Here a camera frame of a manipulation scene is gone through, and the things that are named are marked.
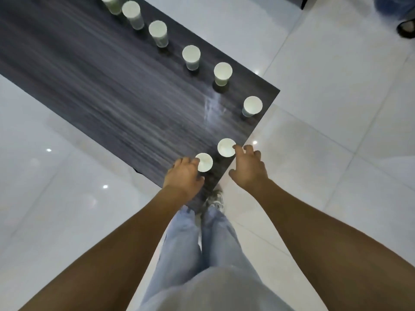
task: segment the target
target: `person's foot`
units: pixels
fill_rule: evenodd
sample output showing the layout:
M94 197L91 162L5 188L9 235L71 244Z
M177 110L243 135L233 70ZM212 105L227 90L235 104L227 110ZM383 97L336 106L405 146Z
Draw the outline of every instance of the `person's foot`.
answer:
M397 26L396 31L399 34L399 36L403 38L415 38L415 19L411 19L400 23Z
M222 189L220 186L216 186L212 194L208 197L205 204L203 205L204 209L207 209L209 206L213 206L216 209L220 210L222 213L225 212L225 207L223 204Z

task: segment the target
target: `dark wooden table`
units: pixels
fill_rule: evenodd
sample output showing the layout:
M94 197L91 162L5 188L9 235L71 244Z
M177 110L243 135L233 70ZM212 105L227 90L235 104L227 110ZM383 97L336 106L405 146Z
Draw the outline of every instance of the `dark wooden table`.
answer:
M205 186L189 203L197 209L234 159L221 157L217 143L244 144L279 90L135 1L146 23L138 32L100 0L0 0L0 73L159 186L176 158L210 154ZM168 28L163 50L148 33L156 19ZM194 73L181 57L190 44L201 51ZM233 75L219 88L213 68L222 61ZM263 110L244 118L243 102L252 95Z

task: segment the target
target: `hand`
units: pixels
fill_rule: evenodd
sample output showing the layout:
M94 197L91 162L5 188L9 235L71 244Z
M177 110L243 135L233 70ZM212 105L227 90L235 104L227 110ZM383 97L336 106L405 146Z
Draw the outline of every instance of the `hand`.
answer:
M246 145L243 149L239 145L234 145L233 148L236 153L236 170L231 169L229 176L250 193L256 184L268 178L265 164L261 161L261 152L254 151L252 145Z
M167 171L164 177L163 188L169 187L184 194L184 203L187 203L200 191L205 183L205 177L198 178L200 159L189 157L179 158L174 162L173 168Z

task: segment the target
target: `white shirt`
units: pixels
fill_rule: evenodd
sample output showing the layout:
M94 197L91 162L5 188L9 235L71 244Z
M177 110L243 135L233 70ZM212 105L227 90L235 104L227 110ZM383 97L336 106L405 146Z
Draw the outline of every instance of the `white shirt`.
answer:
M209 267L150 298L140 311L292 310L262 282L232 267Z

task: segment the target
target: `white paper cup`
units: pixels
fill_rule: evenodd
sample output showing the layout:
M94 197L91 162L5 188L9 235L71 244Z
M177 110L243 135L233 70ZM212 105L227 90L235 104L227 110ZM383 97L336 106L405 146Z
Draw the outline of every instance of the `white paper cup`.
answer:
M167 47L169 38L167 37L167 26L162 21L154 21L148 26L148 31L153 37L156 45L160 48Z
M230 138L224 138L217 144L217 151L223 157L232 157L233 155L235 155L235 150L232 147L235 144L236 143L234 140Z
M195 71L199 68L200 50L198 47L193 45L185 47L182 56L190 71Z
M122 6L122 13L128 18L132 28L140 30L144 27L143 17L141 16L140 5L134 1L127 1Z
M212 157L210 157L210 155L206 154L205 152L201 152L200 154L197 154L196 158L200 159L200 163L199 163L199 166L198 166L198 170L200 172L209 171L210 168L213 166Z
M232 75L232 67L229 63L220 62L216 64L213 73L215 73L216 84L218 86L225 86Z
M101 0L105 3L111 14L118 15L121 13L121 5L118 0Z
M252 117L262 110L262 101L256 96L250 96L245 99L242 114L246 117Z

